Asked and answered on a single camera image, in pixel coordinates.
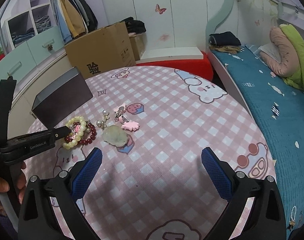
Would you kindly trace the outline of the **left hand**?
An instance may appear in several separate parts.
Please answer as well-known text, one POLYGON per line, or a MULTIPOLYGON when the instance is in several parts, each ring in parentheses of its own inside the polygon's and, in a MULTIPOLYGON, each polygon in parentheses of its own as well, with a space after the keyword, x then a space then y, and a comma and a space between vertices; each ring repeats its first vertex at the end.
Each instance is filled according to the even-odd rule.
MULTIPOLYGON (((23 162, 21 162, 21 172, 16 181, 16 187, 19 190, 18 199, 19 199, 20 203, 22 203, 25 189, 26 189, 26 183, 27 183, 25 174, 23 172, 24 169, 26 169, 26 164, 23 161, 23 162)), ((9 191, 9 189, 10 189, 9 184, 4 179, 0 178, 0 193, 6 193, 9 191)), ((2 209, 3 209, 3 206, 0 202, 0 213, 2 213, 2 211, 1 211, 2 209)))

